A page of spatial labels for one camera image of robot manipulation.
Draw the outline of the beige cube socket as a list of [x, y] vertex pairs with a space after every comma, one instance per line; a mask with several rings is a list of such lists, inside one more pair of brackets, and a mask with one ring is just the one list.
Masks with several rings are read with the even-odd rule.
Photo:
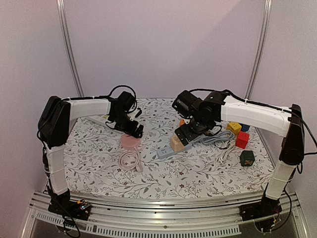
[[185, 149], [185, 146], [182, 144], [177, 135], [173, 135], [170, 138], [170, 146], [174, 152], [179, 152]]

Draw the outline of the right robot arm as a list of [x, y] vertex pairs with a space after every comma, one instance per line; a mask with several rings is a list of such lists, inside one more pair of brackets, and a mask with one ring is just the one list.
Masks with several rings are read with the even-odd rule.
[[275, 209], [275, 201], [280, 198], [295, 168], [307, 155], [304, 131], [309, 127], [302, 118], [301, 108], [296, 104], [287, 108], [254, 102], [229, 90], [209, 89], [208, 93], [202, 100], [193, 95], [193, 90], [184, 90], [172, 104], [184, 119], [189, 120], [188, 124], [175, 130], [184, 146], [222, 121], [246, 124], [283, 137], [279, 161], [264, 190], [264, 199], [256, 206], [260, 216], [267, 216]]

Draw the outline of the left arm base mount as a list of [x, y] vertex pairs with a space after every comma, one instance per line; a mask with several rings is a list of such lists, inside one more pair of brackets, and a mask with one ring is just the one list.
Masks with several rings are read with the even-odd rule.
[[48, 210], [59, 215], [69, 215], [74, 219], [87, 221], [91, 212], [91, 203], [84, 199], [71, 201], [69, 197], [57, 196], [51, 198]]

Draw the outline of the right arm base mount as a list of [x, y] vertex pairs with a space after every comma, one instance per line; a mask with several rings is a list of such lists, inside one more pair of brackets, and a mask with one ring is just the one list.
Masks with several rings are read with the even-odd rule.
[[239, 207], [240, 216], [243, 221], [259, 219], [272, 216], [282, 211], [280, 201], [263, 197], [261, 201], [244, 204]]

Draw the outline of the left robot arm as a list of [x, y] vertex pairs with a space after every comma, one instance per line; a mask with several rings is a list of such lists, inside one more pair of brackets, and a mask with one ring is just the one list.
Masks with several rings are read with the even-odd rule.
[[38, 122], [37, 138], [43, 145], [43, 163], [53, 195], [69, 193], [65, 180], [64, 149], [78, 118], [107, 116], [114, 130], [135, 138], [143, 135], [143, 126], [130, 119], [137, 108], [134, 90], [123, 91], [117, 98], [111, 94], [62, 99], [51, 96]]

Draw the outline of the blue-grey power strip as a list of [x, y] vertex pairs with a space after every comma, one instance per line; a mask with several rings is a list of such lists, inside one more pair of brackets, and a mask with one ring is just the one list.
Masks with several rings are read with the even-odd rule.
[[175, 154], [178, 154], [182, 151], [188, 150], [188, 149], [192, 148], [192, 146], [193, 146], [193, 144], [189, 143], [188, 145], [186, 145], [183, 149], [181, 149], [179, 151], [174, 151], [171, 146], [166, 146], [166, 147], [163, 147], [163, 148], [160, 148], [157, 150], [157, 156], [159, 159], [164, 159], [164, 158], [167, 158], [169, 156], [173, 156]]

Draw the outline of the orange power strip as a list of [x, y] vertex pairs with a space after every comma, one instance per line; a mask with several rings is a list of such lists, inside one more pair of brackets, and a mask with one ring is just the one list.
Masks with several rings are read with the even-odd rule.
[[184, 119], [181, 119], [180, 122], [179, 122], [179, 126], [182, 126], [186, 123], [186, 121]]

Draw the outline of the pink round power strip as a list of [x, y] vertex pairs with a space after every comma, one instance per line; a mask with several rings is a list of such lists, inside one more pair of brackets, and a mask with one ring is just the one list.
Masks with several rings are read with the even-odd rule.
[[141, 143], [140, 138], [135, 138], [135, 137], [127, 135], [127, 134], [122, 135], [120, 138], [121, 146], [127, 150], [132, 150], [132, 149], [138, 148], [140, 143]]

